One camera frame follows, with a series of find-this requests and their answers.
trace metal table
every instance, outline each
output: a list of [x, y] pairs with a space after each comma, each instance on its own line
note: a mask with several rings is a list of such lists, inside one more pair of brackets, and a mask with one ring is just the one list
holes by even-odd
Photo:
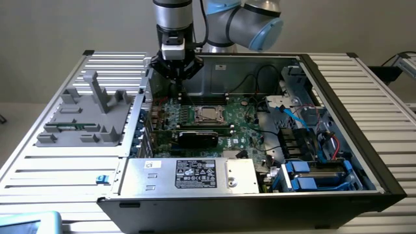
[[[359, 58], [347, 54], [311, 54], [311, 57], [408, 198], [381, 213], [363, 214], [337, 230], [301, 233], [415, 233], [416, 116]], [[57, 152], [36, 148], [33, 143], [43, 123], [57, 110], [61, 90], [75, 86], [80, 93], [91, 92], [80, 76], [85, 70], [99, 71], [100, 85], [109, 93], [127, 89], [129, 94], [136, 94], [145, 75], [144, 66], [144, 53], [95, 52], [83, 56], [0, 170], [0, 215], [56, 210], [63, 216], [65, 233], [120, 233], [96, 205], [96, 198], [112, 193], [117, 185], [96, 185], [96, 176], [117, 176], [119, 168], [127, 162], [117, 155], [124, 153], [127, 145], [121, 143], [117, 147], [96, 147], [93, 150], [71, 147]]]

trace white sticker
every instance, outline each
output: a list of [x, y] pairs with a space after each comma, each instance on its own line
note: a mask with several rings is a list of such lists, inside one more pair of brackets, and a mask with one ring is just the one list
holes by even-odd
[[161, 161], [145, 161], [144, 162], [144, 168], [160, 168], [161, 167]]
[[215, 69], [225, 71], [227, 70], [227, 65], [216, 65]]

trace robotic arm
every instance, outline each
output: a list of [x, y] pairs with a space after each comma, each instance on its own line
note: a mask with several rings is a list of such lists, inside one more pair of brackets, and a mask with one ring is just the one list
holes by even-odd
[[231, 52], [235, 44], [261, 52], [273, 45], [281, 32], [280, 0], [208, 0], [201, 11], [207, 33], [203, 42], [193, 41], [192, 0], [153, 0], [159, 52], [151, 67], [177, 85], [191, 79], [204, 66], [195, 49]]

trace motherboard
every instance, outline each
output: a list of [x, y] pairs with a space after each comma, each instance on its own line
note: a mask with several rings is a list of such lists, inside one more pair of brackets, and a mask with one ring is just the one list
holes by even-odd
[[[260, 166], [265, 152], [261, 133], [253, 130], [259, 125], [248, 121], [253, 115], [255, 108], [243, 96], [229, 97], [227, 105], [183, 105], [176, 99], [156, 100], [152, 109], [155, 157], [236, 157], [240, 153]], [[180, 147], [177, 135], [185, 130], [216, 132], [216, 146]]]

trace power supply label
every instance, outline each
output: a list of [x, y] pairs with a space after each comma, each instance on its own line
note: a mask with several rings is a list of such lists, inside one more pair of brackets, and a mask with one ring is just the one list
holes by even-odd
[[175, 186], [179, 189], [216, 188], [215, 160], [177, 160]]

